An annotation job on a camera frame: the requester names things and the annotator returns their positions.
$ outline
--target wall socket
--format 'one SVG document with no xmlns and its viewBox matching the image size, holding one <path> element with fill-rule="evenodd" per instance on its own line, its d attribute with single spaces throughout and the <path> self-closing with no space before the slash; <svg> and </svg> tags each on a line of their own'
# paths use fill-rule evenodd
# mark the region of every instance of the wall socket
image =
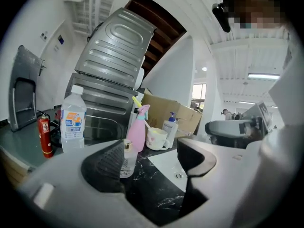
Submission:
<svg viewBox="0 0 304 228">
<path fill-rule="evenodd" d="M 48 32 L 47 32 L 47 31 L 44 31 L 43 33 L 41 33 L 40 38 L 41 38 L 43 41 L 46 41 L 46 40 L 47 40 L 47 34 L 48 34 Z"/>
</svg>

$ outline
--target water bottle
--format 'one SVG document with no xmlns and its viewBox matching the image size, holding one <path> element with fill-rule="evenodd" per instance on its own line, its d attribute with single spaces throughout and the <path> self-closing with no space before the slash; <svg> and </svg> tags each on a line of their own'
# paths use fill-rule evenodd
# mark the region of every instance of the water bottle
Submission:
<svg viewBox="0 0 304 228">
<path fill-rule="evenodd" d="M 83 87 L 73 85 L 61 106 L 61 145 L 64 153 L 85 147 L 86 105 L 81 98 Z"/>
</svg>

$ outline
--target fluorescent light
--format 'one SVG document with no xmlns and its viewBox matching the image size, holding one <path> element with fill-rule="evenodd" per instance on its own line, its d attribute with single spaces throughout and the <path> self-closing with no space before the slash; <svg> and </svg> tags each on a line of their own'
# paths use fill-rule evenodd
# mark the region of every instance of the fluorescent light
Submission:
<svg viewBox="0 0 304 228">
<path fill-rule="evenodd" d="M 253 102 L 248 102 L 248 101 L 238 101 L 239 103 L 244 103 L 244 104 L 251 104 L 251 105 L 255 105 L 256 103 Z"/>
<path fill-rule="evenodd" d="M 278 74 L 248 74 L 248 78 L 279 79 Z"/>
</svg>

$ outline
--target soap dispenser bottle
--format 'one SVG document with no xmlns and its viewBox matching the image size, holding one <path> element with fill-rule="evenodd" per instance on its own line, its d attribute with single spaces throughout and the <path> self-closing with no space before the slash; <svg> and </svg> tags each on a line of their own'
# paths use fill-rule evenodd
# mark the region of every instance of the soap dispenser bottle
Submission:
<svg viewBox="0 0 304 228">
<path fill-rule="evenodd" d="M 169 118 L 168 121 L 164 121 L 162 125 L 162 129 L 166 131 L 168 134 L 167 140 L 169 141 L 169 143 L 165 142 L 164 146 L 169 147 L 169 149 L 172 148 L 173 146 L 175 134 L 179 127 L 179 125 L 176 123 L 176 118 L 174 117 L 175 113 L 174 112 L 170 112 L 170 113 L 171 113 L 171 117 Z"/>
</svg>

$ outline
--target drain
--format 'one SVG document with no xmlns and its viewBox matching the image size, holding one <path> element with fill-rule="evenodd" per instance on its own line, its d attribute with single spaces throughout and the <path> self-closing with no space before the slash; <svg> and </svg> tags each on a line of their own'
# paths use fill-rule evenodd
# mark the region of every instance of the drain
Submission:
<svg viewBox="0 0 304 228">
<path fill-rule="evenodd" d="M 180 178 L 182 178 L 182 177 L 183 177 L 183 175 L 182 175 L 182 174 L 180 174 L 180 173 L 178 173 L 178 174 L 176 174 L 176 175 L 175 175 L 175 177 L 176 177 L 177 179 L 180 179 Z"/>
</svg>

